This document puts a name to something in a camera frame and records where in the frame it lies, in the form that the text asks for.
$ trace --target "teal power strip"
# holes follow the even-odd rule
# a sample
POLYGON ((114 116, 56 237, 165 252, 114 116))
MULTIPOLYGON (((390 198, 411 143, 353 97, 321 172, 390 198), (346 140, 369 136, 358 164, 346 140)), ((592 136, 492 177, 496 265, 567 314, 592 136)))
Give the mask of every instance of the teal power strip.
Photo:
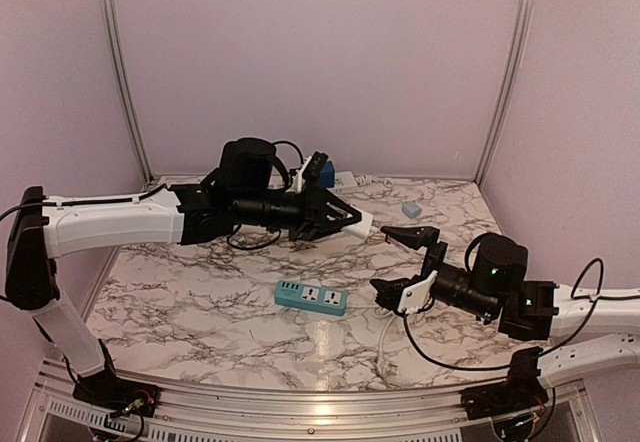
POLYGON ((315 285, 281 280, 276 286, 276 304, 294 309, 341 316, 347 311, 347 293, 315 285))

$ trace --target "pink wall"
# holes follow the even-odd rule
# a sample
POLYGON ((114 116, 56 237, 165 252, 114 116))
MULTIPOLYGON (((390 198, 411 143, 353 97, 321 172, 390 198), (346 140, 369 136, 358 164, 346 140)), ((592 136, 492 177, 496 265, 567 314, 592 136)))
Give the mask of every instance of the pink wall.
POLYGON ((156 173, 290 138, 359 172, 473 178, 518 0, 116 0, 156 173))
MULTIPOLYGON (((531 277, 572 284, 602 256, 607 287, 640 286, 638 14, 640 0, 535 2, 483 187, 502 229, 530 248, 531 277)), ((639 376, 589 382, 605 441, 637 440, 639 376)))
MULTIPOLYGON (((64 195, 139 189, 99 0, 0 0, 0 20, 0 207, 15 205, 36 184, 64 195)), ((0 225, 2 246, 10 225, 0 225)), ((77 305, 105 256, 61 261, 58 280, 77 305)), ((6 303, 0 327, 0 438, 8 441, 47 346, 31 319, 6 303)))

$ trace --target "metal corner post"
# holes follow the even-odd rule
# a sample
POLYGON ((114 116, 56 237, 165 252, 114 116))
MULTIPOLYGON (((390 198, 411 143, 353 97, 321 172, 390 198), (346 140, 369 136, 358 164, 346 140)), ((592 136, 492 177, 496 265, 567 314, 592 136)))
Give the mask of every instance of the metal corner post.
POLYGON ((493 159, 498 139, 507 117, 507 110, 511 101, 513 87, 518 75, 518 69, 524 54, 524 47, 529 33, 529 25, 533 12, 533 0, 519 0, 518 11, 516 15, 516 24, 513 31, 513 39, 511 40, 511 48, 509 50, 509 58, 500 87, 500 93, 491 120, 487 140, 485 141, 482 155, 476 169, 475 182, 482 187, 483 182, 489 172, 489 167, 493 159))
POLYGON ((120 101, 124 110, 125 122, 131 143, 135 153, 136 162, 140 175, 145 184, 149 184, 153 180, 153 173, 149 165, 149 158, 145 151, 142 140, 142 133, 138 123, 131 89, 125 69, 124 57, 122 54, 122 45, 120 43, 120 34, 118 31, 118 20, 116 18, 115 0, 101 0, 103 15, 106 23, 107 37, 109 40, 109 49, 111 51, 111 59, 120 94, 120 101))

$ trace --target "vent grille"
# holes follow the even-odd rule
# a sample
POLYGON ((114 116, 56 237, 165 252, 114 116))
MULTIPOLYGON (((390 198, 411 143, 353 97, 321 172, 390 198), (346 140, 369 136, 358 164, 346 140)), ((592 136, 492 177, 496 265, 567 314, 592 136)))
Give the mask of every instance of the vent grille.
MULTIPOLYGON (((139 427, 136 420, 137 417, 133 417, 130 420, 126 418, 112 420, 107 417, 106 410, 85 406, 75 401, 53 399, 49 405, 49 413, 94 429, 112 432, 116 435, 123 434, 126 431, 130 434, 135 434, 139 427)), ((258 442, 261 440, 273 440, 258 437, 235 437, 230 439, 217 434, 206 434, 178 427, 166 427, 166 425, 170 424, 171 422, 163 422, 163 425, 160 425, 154 419, 145 419, 146 429, 142 440, 149 442, 258 442)), ((369 442, 462 442, 462 435, 459 429, 452 429, 413 437, 363 437, 361 440, 369 442)))

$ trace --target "marble table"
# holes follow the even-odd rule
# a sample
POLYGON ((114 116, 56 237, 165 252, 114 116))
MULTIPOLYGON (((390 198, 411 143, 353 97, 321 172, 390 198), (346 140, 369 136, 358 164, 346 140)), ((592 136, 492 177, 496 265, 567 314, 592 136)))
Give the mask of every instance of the marble table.
MULTIPOLYGON (((171 183, 193 179, 170 178, 171 183)), ((363 242, 339 234, 317 243, 285 238, 242 252, 224 239, 182 247, 122 248, 88 319, 116 367, 205 384, 299 390, 381 390, 436 386, 497 377, 500 372, 452 372, 431 365, 410 346, 399 317, 373 308, 369 279, 412 276, 423 250, 385 243, 382 225, 433 225, 449 244, 447 259, 462 265, 469 242, 498 231, 478 188, 469 182, 374 178, 350 203, 374 214, 363 242), (422 215, 408 219, 403 201, 422 215), (349 294, 344 317, 274 304, 281 280, 336 287, 349 294), (389 325, 379 356, 380 334, 389 325)), ((250 240, 259 229, 243 228, 250 240)), ((437 303, 411 317, 418 343, 449 363, 495 365, 528 344, 437 303)))

